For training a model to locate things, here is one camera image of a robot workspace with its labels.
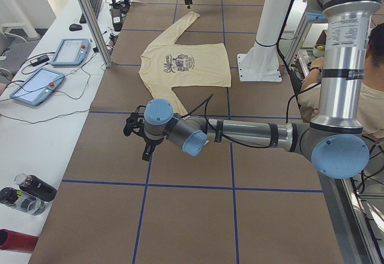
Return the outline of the black power adapter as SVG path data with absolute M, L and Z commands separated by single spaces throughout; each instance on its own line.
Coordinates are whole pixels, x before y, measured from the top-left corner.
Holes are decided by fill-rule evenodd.
M 43 64 L 43 63 L 45 63 L 45 62 L 48 62 L 49 60 L 50 60 L 50 58 L 48 57 L 48 55 L 47 55 L 47 54 L 43 54 L 43 55 L 41 55 L 41 56 L 38 56 L 38 57 L 36 57 L 36 58 L 30 60 L 30 65 L 31 65 L 32 67 L 36 67 L 36 66 L 38 66 L 38 65 L 40 65 L 40 64 Z

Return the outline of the beige long-sleeve printed shirt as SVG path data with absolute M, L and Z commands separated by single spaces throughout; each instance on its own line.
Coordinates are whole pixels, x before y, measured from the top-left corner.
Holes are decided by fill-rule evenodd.
M 182 115 L 187 110 L 173 88 L 189 86 L 232 85 L 229 59 L 223 43 L 181 45 L 177 39 L 198 18 L 190 12 L 162 32 L 141 54 L 139 76 L 153 98 L 167 100 L 173 111 Z

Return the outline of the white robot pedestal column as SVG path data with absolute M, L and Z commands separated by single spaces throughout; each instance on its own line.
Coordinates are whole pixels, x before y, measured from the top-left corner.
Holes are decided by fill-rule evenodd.
M 281 82 L 277 44 L 294 0 L 265 0 L 254 46 L 238 54 L 242 82 Z

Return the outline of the blue teach pendant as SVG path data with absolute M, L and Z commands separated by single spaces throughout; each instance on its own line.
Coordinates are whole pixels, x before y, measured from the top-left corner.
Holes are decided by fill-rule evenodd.
M 64 38 L 61 40 L 50 64 L 63 67 L 78 66 L 85 60 L 89 48 L 87 38 Z
M 18 86 L 10 98 L 30 106 L 39 106 L 64 81 L 65 74 L 41 67 Z

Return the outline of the aluminium frame post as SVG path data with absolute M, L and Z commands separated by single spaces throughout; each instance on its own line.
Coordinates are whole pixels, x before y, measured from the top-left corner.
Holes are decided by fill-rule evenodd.
M 88 24 L 89 30 L 93 36 L 96 47 L 101 55 L 101 58 L 105 64 L 106 68 L 109 68 L 112 64 L 112 59 L 110 57 L 110 53 L 107 49 L 107 46 L 104 42 L 104 38 L 100 31 L 97 19 L 92 10 L 91 4 L 89 0 L 78 0 L 82 13 L 85 16 L 86 23 Z

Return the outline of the clear bottle black lid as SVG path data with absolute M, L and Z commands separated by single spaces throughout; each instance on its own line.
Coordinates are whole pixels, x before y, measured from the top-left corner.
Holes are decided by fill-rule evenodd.
M 22 190 L 5 187 L 1 190 L 1 204 L 29 215 L 40 215 L 46 203 Z

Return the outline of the black water bottle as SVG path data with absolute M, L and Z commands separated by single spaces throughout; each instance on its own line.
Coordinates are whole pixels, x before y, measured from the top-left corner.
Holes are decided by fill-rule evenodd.
M 57 193 L 56 188 L 44 182 L 35 175 L 20 173 L 15 176 L 14 182 L 20 190 L 35 196 L 45 202 L 51 202 Z

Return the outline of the black computer mouse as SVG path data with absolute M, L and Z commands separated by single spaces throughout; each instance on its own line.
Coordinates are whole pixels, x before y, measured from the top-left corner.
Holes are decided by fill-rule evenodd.
M 73 32 L 73 31 L 80 31 L 83 29 L 82 25 L 80 24 L 76 24 L 76 23 L 72 23 L 69 27 L 68 27 L 69 31 Z

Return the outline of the black computer keyboard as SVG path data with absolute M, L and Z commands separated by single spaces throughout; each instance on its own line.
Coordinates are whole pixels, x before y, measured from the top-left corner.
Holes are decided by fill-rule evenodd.
M 95 18 L 98 19 L 103 0 L 89 0 L 89 3 L 91 5 L 92 11 L 94 12 Z M 81 15 L 79 23 L 86 23 L 84 14 Z

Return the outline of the lower blue teach pendant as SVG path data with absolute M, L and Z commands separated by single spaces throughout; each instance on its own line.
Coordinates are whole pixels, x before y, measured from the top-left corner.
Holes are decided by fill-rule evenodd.
M 41 67 L 18 86 L 10 98 L 30 106 L 39 106 L 64 81 L 65 74 Z

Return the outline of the red cylindrical bottle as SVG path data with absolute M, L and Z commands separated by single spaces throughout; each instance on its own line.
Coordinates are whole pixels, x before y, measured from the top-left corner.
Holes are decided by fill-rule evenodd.
M 38 239 L 37 236 L 1 229 L 1 250 L 31 254 Z

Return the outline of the upper blue teach pendant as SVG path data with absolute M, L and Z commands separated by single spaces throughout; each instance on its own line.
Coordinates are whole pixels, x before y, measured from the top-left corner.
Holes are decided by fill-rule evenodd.
M 87 38 L 64 38 L 61 40 L 50 64 L 63 67 L 78 66 L 85 60 L 89 48 Z

